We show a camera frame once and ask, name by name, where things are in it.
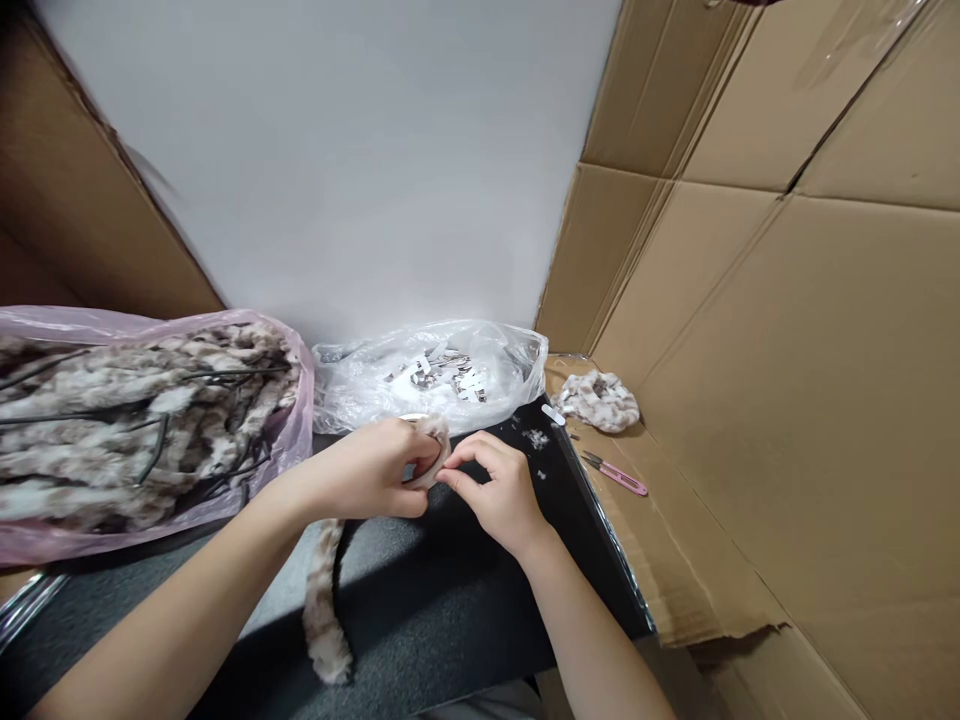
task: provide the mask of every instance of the cardboard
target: cardboard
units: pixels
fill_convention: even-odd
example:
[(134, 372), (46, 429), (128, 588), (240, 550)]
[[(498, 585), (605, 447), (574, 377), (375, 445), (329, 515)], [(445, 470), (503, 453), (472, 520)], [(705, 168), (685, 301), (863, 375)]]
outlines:
[[(551, 356), (547, 392), (596, 366)], [(585, 465), (607, 521), (630, 563), (665, 647), (718, 637), (743, 637), (786, 622), (756, 571), (727, 538), (686, 480), (637, 424), (617, 437), (568, 418), (578, 450), (588, 450), (642, 479), (647, 498)]]
[(80, 299), (0, 228), (0, 305), (72, 305)]
[(587, 352), (615, 289), (642, 247), (644, 222), (667, 197), (665, 181), (580, 163), (537, 315), (551, 348)]
[[(658, 38), (657, 57), (681, 43)], [(604, 176), (602, 213), (568, 205), (561, 247), (615, 228), (600, 242), (632, 250), (564, 342), (637, 394), (645, 427), (582, 437), (653, 502), (591, 481), (667, 643), (753, 627), (696, 648), (730, 717), (960, 707), (958, 48), (955, 3), (768, 7), (676, 166), (613, 142), (629, 73), (598, 96), (592, 160), (635, 172)], [(642, 214), (614, 200), (655, 181)], [(724, 586), (738, 566), (766, 621), (762, 594)]]
[[(159, 318), (223, 309), (110, 130), (22, 17), (0, 22), (0, 226), (68, 288), (66, 304)], [(38, 290), (22, 301), (52, 297)]]
[(960, 706), (958, 236), (955, 213), (791, 197), (632, 388), (874, 718)]
[(691, 648), (725, 720), (867, 717), (800, 631), (781, 627)]
[(625, 0), (582, 160), (670, 178), (758, 10)]
[(913, 0), (763, 10), (683, 177), (782, 192), (884, 57)]
[(709, 289), (776, 212), (776, 198), (679, 183), (597, 343), (596, 362), (617, 368), (628, 387), (639, 387)]
[(799, 192), (960, 210), (960, 5), (930, 5), (817, 153)]

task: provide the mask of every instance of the cardboard flap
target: cardboard flap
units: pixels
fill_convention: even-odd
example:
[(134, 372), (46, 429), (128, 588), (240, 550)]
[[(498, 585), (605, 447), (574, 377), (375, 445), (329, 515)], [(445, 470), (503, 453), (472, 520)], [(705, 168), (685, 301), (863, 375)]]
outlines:
[[(569, 375), (594, 368), (589, 360), (551, 357), (547, 389), (556, 393)], [(578, 450), (596, 453), (650, 490), (649, 497), (638, 497), (586, 466), (661, 644), (743, 637), (787, 622), (760, 577), (642, 425), (616, 437), (572, 419), (568, 429), (580, 437)]]

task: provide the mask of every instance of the fur scrunchie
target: fur scrunchie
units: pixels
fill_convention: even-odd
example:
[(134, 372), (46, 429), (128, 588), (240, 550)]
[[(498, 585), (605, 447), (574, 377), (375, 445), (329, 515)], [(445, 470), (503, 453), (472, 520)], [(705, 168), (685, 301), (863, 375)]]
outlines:
[(571, 375), (552, 399), (564, 415), (606, 433), (622, 432), (640, 419), (637, 399), (613, 373)]

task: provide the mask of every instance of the pink plastic bag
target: pink plastic bag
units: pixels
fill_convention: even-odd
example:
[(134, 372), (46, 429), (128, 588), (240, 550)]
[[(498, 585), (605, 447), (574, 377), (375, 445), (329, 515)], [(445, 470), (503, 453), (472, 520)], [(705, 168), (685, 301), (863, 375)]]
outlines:
[[(279, 434), (270, 459), (257, 469), (248, 483), (250, 497), (253, 497), (270, 480), (303, 462), (312, 452), (313, 360), (303, 340), (292, 329), (253, 310), (226, 310), (166, 321), (87, 308), (35, 305), (0, 308), (0, 335), (89, 345), (151, 342), (243, 322), (265, 322), (276, 327), (300, 361), (296, 402), (286, 411), (274, 413), (264, 428), (273, 433), (279, 426)], [(0, 566), (39, 565), (138, 545), (231, 517), (239, 512), (242, 502), (242, 490), (237, 488), (190, 508), (162, 525), (135, 533), (96, 535), (62, 530), (41, 521), (0, 522)]]

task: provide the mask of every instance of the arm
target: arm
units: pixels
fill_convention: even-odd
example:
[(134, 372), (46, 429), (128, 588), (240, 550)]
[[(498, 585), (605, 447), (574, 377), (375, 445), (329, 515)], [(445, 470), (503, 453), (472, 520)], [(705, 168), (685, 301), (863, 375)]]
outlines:
[(303, 529), (327, 517), (418, 517), (403, 468), (440, 447), (402, 420), (361, 428), (284, 473), (97, 643), (33, 709), (42, 718), (182, 718), (213, 680)]
[[(490, 482), (479, 485), (455, 469), (471, 460), (490, 473)], [(673, 718), (640, 653), (540, 512), (523, 453), (479, 432), (457, 446), (437, 479), (470, 505), (523, 568), (578, 720)]]

